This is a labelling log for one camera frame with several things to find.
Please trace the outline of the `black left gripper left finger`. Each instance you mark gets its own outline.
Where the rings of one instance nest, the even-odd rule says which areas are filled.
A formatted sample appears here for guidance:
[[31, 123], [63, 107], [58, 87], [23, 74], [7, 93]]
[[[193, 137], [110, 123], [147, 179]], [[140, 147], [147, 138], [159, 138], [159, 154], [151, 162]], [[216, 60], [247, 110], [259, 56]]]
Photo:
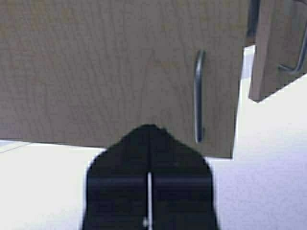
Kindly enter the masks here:
[[100, 153], [86, 173], [82, 230], [147, 230], [150, 125]]

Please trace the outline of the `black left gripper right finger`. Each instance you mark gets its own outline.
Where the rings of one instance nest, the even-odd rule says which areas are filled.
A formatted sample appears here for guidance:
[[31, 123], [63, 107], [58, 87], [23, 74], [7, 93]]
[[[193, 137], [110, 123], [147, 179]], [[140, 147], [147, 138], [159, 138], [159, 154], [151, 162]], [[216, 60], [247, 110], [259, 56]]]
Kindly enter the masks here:
[[153, 229], [218, 230], [212, 171], [166, 129], [150, 126]]

